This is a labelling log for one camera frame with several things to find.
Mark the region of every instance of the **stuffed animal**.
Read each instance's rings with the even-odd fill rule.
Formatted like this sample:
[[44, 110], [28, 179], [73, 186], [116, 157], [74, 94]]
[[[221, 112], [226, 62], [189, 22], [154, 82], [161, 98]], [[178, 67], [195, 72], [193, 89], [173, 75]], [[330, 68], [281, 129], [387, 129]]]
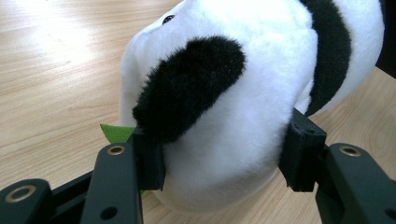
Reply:
[[307, 116], [375, 66], [378, 0], [184, 0], [138, 33], [121, 61], [120, 125], [163, 144], [160, 201], [218, 211], [273, 178], [296, 107]]

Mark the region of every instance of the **table surface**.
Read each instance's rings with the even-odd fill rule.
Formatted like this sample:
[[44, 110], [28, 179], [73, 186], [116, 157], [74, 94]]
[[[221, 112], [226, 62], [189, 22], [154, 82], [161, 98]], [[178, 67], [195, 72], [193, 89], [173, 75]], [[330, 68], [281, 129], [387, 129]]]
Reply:
[[[120, 57], [127, 42], [179, 1], [0, 3], [0, 189], [26, 178], [52, 188], [89, 172], [118, 124]], [[339, 106], [311, 118], [327, 143], [366, 149], [396, 179], [396, 80], [379, 69]], [[152, 193], [145, 223], [320, 223], [315, 193], [294, 193], [278, 173], [228, 210], [181, 215]]]

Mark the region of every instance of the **plush ear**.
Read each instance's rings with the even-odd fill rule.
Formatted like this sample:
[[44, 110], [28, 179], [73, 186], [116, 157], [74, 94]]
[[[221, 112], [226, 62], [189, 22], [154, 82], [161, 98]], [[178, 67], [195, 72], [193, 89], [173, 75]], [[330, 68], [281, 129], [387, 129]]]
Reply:
[[194, 38], [149, 74], [134, 118], [160, 143], [177, 140], [242, 75], [241, 46], [223, 36]]

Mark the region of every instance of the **black patch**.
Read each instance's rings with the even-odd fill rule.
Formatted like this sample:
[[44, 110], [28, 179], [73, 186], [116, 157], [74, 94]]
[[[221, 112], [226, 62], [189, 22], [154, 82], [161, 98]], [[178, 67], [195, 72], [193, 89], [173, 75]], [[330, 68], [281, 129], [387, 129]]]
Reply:
[[166, 24], [167, 22], [171, 21], [174, 17], [175, 17], [175, 15], [170, 15], [170, 16], [165, 17], [165, 19], [163, 19], [163, 25]]
[[311, 103], [306, 115], [326, 105], [344, 82], [351, 55], [351, 39], [337, 7], [331, 0], [301, 0], [312, 13], [318, 33], [318, 58]]
[[245, 69], [245, 54], [222, 36], [195, 38], [149, 74], [134, 118], [159, 143], [177, 140], [231, 87]]
[[396, 1], [380, 1], [385, 22], [384, 42], [376, 66], [396, 78]]

